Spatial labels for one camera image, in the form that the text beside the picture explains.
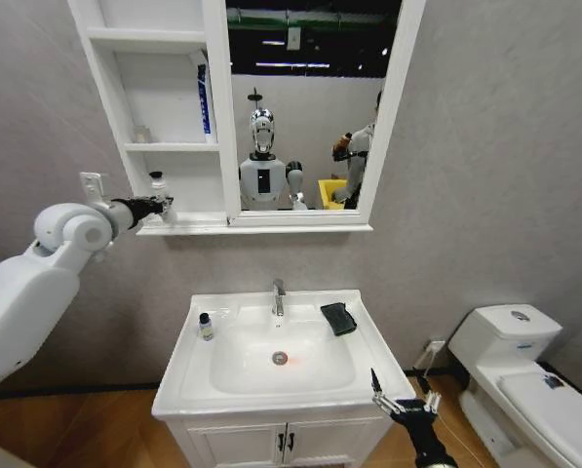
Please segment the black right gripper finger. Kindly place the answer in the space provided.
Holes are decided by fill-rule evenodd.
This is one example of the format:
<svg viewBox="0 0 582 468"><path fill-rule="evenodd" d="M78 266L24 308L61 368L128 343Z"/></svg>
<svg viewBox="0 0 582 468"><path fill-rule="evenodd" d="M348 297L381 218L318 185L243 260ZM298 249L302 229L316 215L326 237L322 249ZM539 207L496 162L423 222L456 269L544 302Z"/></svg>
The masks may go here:
<svg viewBox="0 0 582 468"><path fill-rule="evenodd" d="M416 377L416 380L425 397L423 406L424 410L428 413L438 413L441 401L441 394L435 392L432 389L428 379L423 374L418 375Z"/></svg>
<svg viewBox="0 0 582 468"><path fill-rule="evenodd" d="M394 415L396 413L396 408L394 407L393 403L384 395L374 368L370 369L370 378L371 388L373 391L373 402L386 414Z"/></svg>

